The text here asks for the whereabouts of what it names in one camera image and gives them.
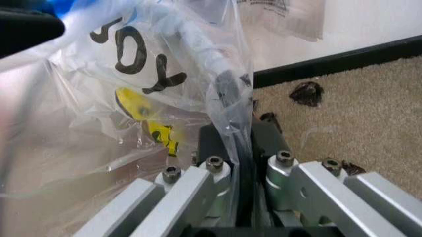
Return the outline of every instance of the metal frame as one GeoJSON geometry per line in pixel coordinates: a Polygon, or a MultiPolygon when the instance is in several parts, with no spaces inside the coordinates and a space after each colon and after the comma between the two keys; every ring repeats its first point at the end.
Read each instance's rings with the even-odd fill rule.
{"type": "Polygon", "coordinates": [[[201,223],[216,195],[213,176],[190,167],[130,236],[180,236],[201,223]]]}
{"type": "Polygon", "coordinates": [[[128,236],[163,196],[162,188],[136,179],[73,236],[128,236]]]}
{"type": "Polygon", "coordinates": [[[422,205],[377,173],[346,178],[344,184],[407,236],[422,236],[422,205]]]}

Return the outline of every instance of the black baseboard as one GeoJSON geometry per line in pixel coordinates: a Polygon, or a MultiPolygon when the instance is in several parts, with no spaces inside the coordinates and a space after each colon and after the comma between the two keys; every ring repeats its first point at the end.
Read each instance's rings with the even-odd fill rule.
{"type": "Polygon", "coordinates": [[[422,35],[255,72],[254,88],[362,68],[422,54],[422,35]]]}

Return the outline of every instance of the white wall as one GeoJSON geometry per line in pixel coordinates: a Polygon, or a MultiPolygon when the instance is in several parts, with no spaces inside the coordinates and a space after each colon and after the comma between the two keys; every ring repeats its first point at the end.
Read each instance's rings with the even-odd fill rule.
{"type": "Polygon", "coordinates": [[[318,42],[251,26],[244,30],[259,71],[422,35],[422,0],[326,0],[318,42]]]}

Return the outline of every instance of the plastic sheet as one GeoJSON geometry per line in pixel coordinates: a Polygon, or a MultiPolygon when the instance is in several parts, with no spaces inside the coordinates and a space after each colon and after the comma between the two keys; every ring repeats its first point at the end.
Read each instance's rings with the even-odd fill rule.
{"type": "Polygon", "coordinates": [[[322,39],[325,0],[237,0],[245,24],[308,41],[322,39]]]}
{"type": "Polygon", "coordinates": [[[76,0],[65,35],[0,61],[1,236],[71,235],[134,178],[188,168],[210,122],[235,164],[233,225],[253,68],[236,3],[205,3],[76,0]]]}

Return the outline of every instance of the silver metal bar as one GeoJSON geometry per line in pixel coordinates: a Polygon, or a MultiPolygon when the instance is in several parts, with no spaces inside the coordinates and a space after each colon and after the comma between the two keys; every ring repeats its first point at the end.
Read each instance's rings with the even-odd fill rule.
{"type": "Polygon", "coordinates": [[[191,166],[130,236],[180,236],[201,223],[216,195],[212,175],[191,166]]]}
{"type": "Polygon", "coordinates": [[[422,236],[422,203],[377,173],[346,178],[344,184],[407,236],[422,236]]]}
{"type": "Polygon", "coordinates": [[[295,166],[287,192],[292,210],[304,214],[311,225],[329,218],[346,236],[404,236],[317,162],[295,166]]]}
{"type": "Polygon", "coordinates": [[[73,236],[128,236],[163,196],[163,188],[136,179],[73,236]]]}

